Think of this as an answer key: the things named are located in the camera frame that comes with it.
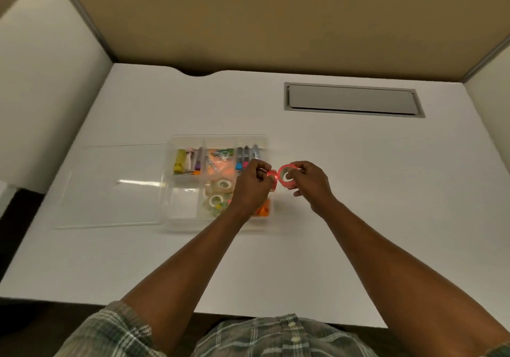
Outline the person's left hand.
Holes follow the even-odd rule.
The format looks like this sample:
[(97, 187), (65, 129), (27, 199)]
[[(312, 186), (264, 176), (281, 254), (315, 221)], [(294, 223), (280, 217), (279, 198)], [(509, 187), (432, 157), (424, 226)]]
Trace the person's left hand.
[(262, 206), (270, 193), (271, 181), (244, 181), (244, 171), (238, 176), (228, 211), (250, 217)]

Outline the person's right hand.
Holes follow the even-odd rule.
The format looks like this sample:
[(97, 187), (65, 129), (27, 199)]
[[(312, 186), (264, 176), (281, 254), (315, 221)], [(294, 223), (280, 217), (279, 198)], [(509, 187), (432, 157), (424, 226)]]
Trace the person's right hand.
[(320, 217), (324, 217), (337, 202), (327, 175), (322, 168), (309, 161), (295, 161), (291, 164), (304, 171), (304, 175), (296, 180), (296, 186), (292, 189), (294, 196), (303, 196), (311, 209)]

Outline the person's right forearm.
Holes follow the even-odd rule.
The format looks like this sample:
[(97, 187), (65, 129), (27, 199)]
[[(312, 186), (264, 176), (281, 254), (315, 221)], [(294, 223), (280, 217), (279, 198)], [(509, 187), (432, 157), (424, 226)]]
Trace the person's right forearm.
[(387, 327), (415, 357), (510, 357), (510, 331), (334, 197), (313, 203)]

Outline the person's left forearm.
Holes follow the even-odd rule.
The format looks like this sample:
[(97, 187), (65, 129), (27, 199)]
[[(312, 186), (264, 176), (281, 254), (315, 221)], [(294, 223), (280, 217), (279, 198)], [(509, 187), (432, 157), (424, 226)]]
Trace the person's left forearm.
[(232, 202), (121, 299), (150, 326), (156, 348), (165, 355), (177, 347), (218, 265), (253, 212), (253, 206)]

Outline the clear plastic organizer box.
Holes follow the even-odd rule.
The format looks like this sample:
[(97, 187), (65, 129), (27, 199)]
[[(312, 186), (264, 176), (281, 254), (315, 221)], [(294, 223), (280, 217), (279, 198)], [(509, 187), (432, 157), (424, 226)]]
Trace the clear plastic organizer box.
[[(236, 148), (250, 147), (252, 160), (252, 146), (257, 144), (260, 150), (260, 160), (269, 161), (269, 144), (265, 135), (174, 135), (170, 138), (164, 158), (163, 176), (160, 192), (162, 219), (173, 231), (200, 231), (221, 213), (209, 211), (205, 206), (206, 198), (211, 195), (210, 184), (214, 180), (227, 178), (236, 184), (238, 176), (243, 172), (213, 174), (207, 173), (206, 153), (208, 149), (233, 148), (236, 162)], [(203, 147), (201, 173), (193, 172), (173, 173), (175, 154), (178, 149)]]

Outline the clear plastic box lid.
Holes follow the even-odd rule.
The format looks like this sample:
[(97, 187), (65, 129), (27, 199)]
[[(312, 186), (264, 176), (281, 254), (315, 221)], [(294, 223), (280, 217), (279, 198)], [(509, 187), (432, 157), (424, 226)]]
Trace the clear plastic box lid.
[(166, 145), (86, 146), (78, 150), (55, 229), (157, 225)]

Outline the plaid shirt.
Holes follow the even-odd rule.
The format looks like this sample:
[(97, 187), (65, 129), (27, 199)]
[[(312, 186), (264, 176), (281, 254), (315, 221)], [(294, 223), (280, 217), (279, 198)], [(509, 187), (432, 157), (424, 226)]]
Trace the plaid shirt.
[[(136, 312), (114, 301), (89, 316), (54, 357), (168, 357)], [(353, 333), (296, 314), (226, 320), (195, 345), (190, 357), (379, 357)]]

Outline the white side divider panel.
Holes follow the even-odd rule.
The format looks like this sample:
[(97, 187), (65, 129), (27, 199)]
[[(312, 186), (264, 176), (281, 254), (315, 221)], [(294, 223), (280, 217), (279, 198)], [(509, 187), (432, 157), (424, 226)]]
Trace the white side divider panel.
[(113, 63), (71, 0), (16, 0), (0, 18), (0, 181), (51, 186)]

